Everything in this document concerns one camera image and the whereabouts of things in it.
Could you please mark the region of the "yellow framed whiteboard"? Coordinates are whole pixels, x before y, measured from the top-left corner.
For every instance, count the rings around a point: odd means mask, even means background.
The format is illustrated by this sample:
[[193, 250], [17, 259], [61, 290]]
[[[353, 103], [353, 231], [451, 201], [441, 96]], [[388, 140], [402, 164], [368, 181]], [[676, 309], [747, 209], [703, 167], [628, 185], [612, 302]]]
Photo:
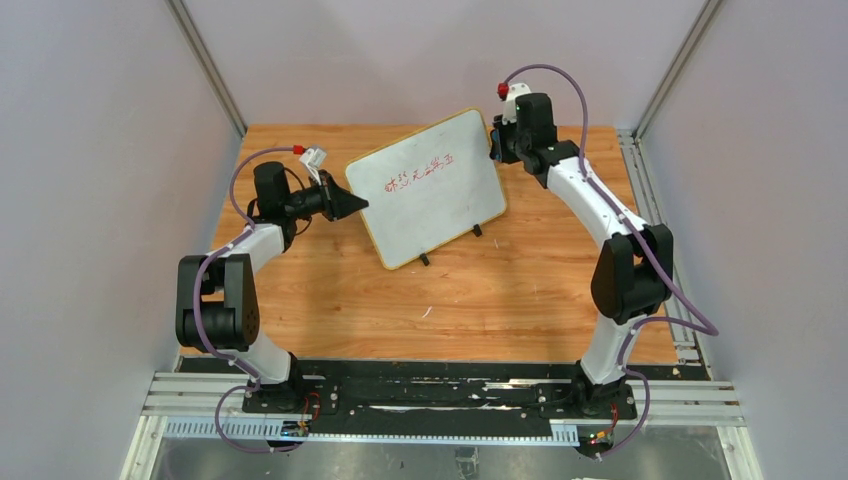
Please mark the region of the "yellow framed whiteboard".
[[469, 108], [352, 160], [345, 178], [382, 266], [398, 269], [507, 209], [482, 113]]

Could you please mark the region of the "blue whiteboard eraser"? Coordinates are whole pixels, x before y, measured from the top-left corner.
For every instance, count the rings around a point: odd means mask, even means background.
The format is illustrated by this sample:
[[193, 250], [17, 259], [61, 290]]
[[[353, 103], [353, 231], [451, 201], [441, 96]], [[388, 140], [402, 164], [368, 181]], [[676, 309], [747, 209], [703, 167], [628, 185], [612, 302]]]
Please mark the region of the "blue whiteboard eraser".
[[490, 135], [490, 144], [491, 144], [489, 157], [492, 160], [499, 162], [500, 161], [500, 153], [499, 153], [498, 132], [495, 129], [493, 129], [489, 132], [489, 135]]

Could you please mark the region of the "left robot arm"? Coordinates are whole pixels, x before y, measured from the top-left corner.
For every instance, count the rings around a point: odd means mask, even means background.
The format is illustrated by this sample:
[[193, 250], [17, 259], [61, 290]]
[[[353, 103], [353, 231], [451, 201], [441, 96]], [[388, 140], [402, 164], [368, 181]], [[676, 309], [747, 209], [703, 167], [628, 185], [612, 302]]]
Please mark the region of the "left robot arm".
[[296, 356], [262, 331], [255, 276], [290, 249], [300, 233], [298, 221], [316, 215], [338, 221], [369, 203], [325, 170], [309, 186], [292, 190], [288, 172], [280, 162], [255, 167], [256, 197], [243, 231], [215, 251], [180, 260], [175, 333], [181, 345], [247, 373], [255, 390], [296, 400], [305, 394], [302, 373]]

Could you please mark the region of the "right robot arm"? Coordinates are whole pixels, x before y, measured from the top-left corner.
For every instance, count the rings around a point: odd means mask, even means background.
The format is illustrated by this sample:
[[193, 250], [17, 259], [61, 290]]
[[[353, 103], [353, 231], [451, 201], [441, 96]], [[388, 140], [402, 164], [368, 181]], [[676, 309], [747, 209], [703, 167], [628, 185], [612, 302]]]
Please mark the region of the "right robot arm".
[[503, 111], [493, 120], [491, 158], [522, 163], [571, 209], [599, 248], [590, 282], [598, 319], [573, 388], [585, 401], [611, 397], [624, 382], [637, 322], [656, 313], [671, 295], [663, 278], [672, 273], [673, 235], [628, 209], [582, 149], [559, 139], [547, 94], [519, 83], [500, 84], [498, 96]]

